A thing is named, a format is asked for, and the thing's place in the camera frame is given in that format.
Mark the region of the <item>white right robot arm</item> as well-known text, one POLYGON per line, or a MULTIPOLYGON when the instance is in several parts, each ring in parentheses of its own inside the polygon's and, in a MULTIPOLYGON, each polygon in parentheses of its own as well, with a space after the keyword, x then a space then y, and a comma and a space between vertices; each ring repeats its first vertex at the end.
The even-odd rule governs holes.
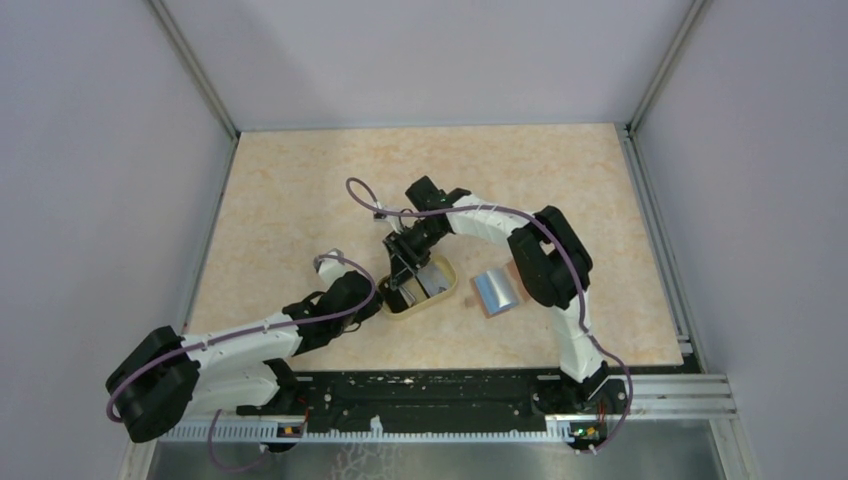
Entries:
POLYGON ((402 284, 423 272, 432 248, 449 234, 486 240, 508 249, 524 290, 551 315, 566 377, 563 398, 576 412, 590 411, 602 398, 609 372, 592 333, 588 309, 593 260, 554 206, 529 214, 484 202, 470 191, 446 192, 423 176, 405 192, 415 222, 383 241, 390 273, 378 288, 390 310, 410 308, 402 284))

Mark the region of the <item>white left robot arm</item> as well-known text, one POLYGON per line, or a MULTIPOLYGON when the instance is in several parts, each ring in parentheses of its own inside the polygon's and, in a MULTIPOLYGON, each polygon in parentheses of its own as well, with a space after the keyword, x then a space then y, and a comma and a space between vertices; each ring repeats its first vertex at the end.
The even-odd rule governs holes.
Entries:
POLYGON ((347 271, 326 290, 242 328, 199 335, 156 328, 107 378, 107 416, 132 442, 144 443, 186 416, 288 413, 300 388, 287 359, 327 346, 382 303, 369 276, 347 271))

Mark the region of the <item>black VIP credit card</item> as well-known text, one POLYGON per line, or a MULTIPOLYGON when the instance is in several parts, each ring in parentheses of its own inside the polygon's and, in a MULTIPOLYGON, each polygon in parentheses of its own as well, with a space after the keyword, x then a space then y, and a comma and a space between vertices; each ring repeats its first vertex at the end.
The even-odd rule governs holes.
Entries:
POLYGON ((390 281, 381 284, 384 305, 390 313, 399 315, 419 303, 419 288, 413 281, 391 285, 390 281))

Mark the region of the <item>silver VIP credit card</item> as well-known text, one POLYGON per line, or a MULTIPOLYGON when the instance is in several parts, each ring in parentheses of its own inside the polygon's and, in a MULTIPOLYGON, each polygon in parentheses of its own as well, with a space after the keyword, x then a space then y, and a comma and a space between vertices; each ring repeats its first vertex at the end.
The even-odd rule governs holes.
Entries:
POLYGON ((417 279, 427 298, 438 296, 450 290, 454 284, 456 275, 449 262, 442 259, 432 260, 429 265, 422 268, 417 279))

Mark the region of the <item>beige oval tray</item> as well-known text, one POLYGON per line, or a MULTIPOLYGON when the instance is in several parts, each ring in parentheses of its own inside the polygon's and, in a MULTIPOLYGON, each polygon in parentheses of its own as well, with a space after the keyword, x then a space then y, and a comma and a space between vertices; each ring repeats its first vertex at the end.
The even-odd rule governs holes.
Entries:
POLYGON ((379 280, 382 312, 395 320, 421 313, 449 298, 457 285, 458 274, 453 264, 443 255, 434 255, 422 270, 395 289, 391 288, 389 275, 379 280))

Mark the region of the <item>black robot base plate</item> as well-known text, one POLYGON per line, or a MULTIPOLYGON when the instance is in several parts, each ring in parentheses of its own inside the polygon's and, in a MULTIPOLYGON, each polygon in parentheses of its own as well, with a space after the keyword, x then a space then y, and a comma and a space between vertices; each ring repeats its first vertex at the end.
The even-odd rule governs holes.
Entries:
POLYGON ((540 432, 555 414, 611 420, 626 404, 624 382, 609 379, 579 400, 554 369, 298 372, 261 407, 237 414, 306 417, 310 433, 353 433, 378 418, 388 433, 540 432))

